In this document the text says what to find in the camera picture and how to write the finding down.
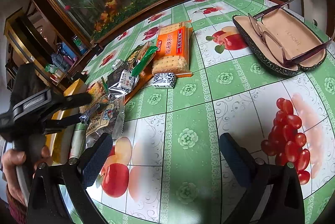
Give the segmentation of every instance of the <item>maroon sleeve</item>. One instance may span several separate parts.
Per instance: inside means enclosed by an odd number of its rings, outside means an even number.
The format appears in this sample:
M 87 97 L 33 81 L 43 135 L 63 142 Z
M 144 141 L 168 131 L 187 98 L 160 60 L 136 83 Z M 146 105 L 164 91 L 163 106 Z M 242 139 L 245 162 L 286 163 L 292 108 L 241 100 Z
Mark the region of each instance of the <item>maroon sleeve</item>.
M 8 199 L 9 211 L 12 217 L 16 220 L 17 224 L 26 224 L 26 206 L 17 201 L 9 193 L 8 186 L 6 187 L 6 194 Z

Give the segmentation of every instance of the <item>hand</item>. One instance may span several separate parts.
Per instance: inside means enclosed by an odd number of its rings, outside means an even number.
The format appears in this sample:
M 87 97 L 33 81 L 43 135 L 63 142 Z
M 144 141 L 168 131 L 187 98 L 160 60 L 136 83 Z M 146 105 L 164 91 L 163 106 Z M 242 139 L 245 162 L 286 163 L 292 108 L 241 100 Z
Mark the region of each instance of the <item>hand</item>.
M 46 145 L 42 148 L 41 157 L 42 158 L 34 165 L 35 170 L 41 162 L 52 165 L 50 151 Z M 8 150 L 2 157 L 3 172 L 5 173 L 7 179 L 9 193 L 14 199 L 18 200 L 23 205 L 26 204 L 24 202 L 24 196 L 17 180 L 15 167 L 17 165 L 22 165 L 25 161 L 25 153 L 23 151 L 17 151 L 13 149 Z

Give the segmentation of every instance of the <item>table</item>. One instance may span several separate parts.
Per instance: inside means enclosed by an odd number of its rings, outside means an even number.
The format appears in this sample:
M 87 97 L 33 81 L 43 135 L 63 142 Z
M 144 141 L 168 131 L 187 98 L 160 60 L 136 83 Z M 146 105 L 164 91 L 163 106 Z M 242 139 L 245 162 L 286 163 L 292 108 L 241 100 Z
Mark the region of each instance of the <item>table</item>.
M 99 185 L 87 189 L 109 223 L 223 223 L 245 188 L 238 185 L 220 154 L 218 136 L 229 132 L 253 157 L 274 164 L 275 157 L 261 150 L 261 142 L 271 131 L 280 97 L 294 103 L 294 113 L 303 121 L 299 132 L 306 134 L 305 148 L 313 159 L 306 169 L 312 178 L 301 186 L 306 223 L 313 223 L 322 212 L 335 189 L 334 45 L 319 68 L 289 78 L 268 70 L 248 47 L 219 53 L 219 44 L 206 39 L 234 26 L 234 15 L 254 15 L 272 5 L 268 0 L 185 2 L 130 28 L 89 62 L 85 70 L 91 86 L 101 77 L 106 79 L 116 59 L 157 38 L 157 33 L 148 38 L 148 30 L 192 20 L 193 76 L 178 79 L 174 89 L 155 89 L 149 82 L 125 106 L 123 136 L 132 149 L 128 190 L 112 198 Z M 328 39 L 291 13 L 323 41 Z M 84 131 L 79 126 L 75 129 Z M 192 141 L 185 145 L 187 138 Z M 119 181 L 118 189 L 124 183 Z M 253 223 L 260 218 L 270 191 L 268 186 Z M 81 223 L 74 209 L 71 216 Z

